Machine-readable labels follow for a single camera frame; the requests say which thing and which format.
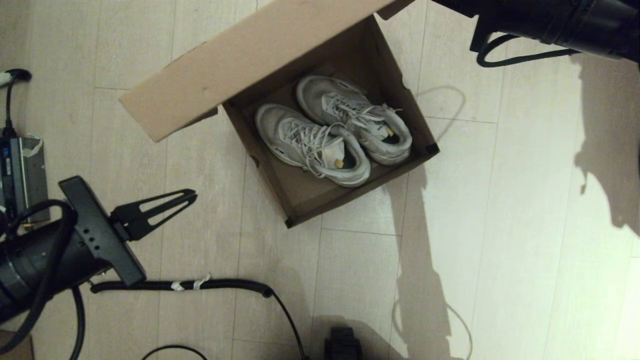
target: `box flap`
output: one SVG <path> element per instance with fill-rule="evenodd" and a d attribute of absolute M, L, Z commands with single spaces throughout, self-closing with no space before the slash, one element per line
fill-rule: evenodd
<path fill-rule="evenodd" d="M 397 0 L 408 4 L 406 0 Z M 393 0 L 274 0 L 121 97 L 160 141 Z"/>

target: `sneaker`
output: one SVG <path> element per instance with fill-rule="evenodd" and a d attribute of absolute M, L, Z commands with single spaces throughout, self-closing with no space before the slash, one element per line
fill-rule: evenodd
<path fill-rule="evenodd" d="M 255 125 L 269 150 L 289 165 L 350 188 L 369 178 L 369 159 L 340 124 L 320 126 L 290 108 L 265 104 L 255 114 Z"/>
<path fill-rule="evenodd" d="M 298 84 L 296 97 L 318 124 L 344 124 L 376 162 L 395 165 L 409 156 L 412 138 L 403 120 L 386 104 L 371 104 L 356 86 L 326 76 L 307 76 Z"/>

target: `cable tie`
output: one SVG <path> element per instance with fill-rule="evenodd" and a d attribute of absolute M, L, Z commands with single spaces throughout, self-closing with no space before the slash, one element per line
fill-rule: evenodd
<path fill-rule="evenodd" d="M 193 289 L 194 290 L 199 290 L 201 285 L 204 284 L 205 282 L 209 281 L 209 279 L 211 279 L 211 274 L 207 274 L 207 276 L 203 277 L 202 280 L 197 280 L 193 282 Z"/>
<path fill-rule="evenodd" d="M 174 291 L 184 291 L 184 288 L 182 287 L 182 285 L 180 285 L 180 281 L 174 281 L 171 284 L 171 289 L 173 289 Z"/>

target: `shoebox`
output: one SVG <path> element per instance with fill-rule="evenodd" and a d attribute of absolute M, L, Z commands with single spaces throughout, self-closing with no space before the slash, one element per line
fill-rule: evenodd
<path fill-rule="evenodd" d="M 286 226 L 296 226 L 357 199 L 439 152 L 373 16 L 377 12 L 389 19 L 411 1 L 274 0 L 120 100 L 157 142 L 215 115 L 222 105 L 282 210 Z M 308 74 L 342 78 L 359 86 L 373 104 L 400 109 L 397 114 L 413 136 L 410 157 L 391 167 L 371 161 L 371 176 L 358 188 L 316 178 L 276 158 L 258 135 L 256 109 L 273 102 L 303 113 L 295 87 Z"/>

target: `shoelace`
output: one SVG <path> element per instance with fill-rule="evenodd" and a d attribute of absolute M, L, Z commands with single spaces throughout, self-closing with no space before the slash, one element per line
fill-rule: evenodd
<path fill-rule="evenodd" d="M 369 125 L 379 126 L 385 122 L 384 117 L 372 115 L 370 113 L 371 110 L 381 108 L 383 110 L 396 111 L 386 104 L 379 106 L 369 104 L 368 102 L 347 101 L 341 96 L 335 96 L 331 100 L 330 106 L 339 114 L 347 129 L 350 131 L 354 131 L 356 127 L 368 129 Z"/>
<path fill-rule="evenodd" d="M 301 124 L 294 120 L 290 120 L 290 128 L 284 134 L 282 140 L 289 142 L 293 146 L 299 147 L 302 155 L 305 157 L 307 163 L 305 170 L 311 171 L 316 177 L 324 177 L 324 174 L 312 166 L 311 161 L 315 160 L 318 163 L 323 163 L 320 158 L 320 153 L 327 147 L 333 145 L 335 142 L 343 141 L 341 137 L 332 139 L 330 143 L 327 143 L 331 130 L 334 126 L 344 126 L 339 122 L 332 124 L 331 126 L 317 126 Z"/>

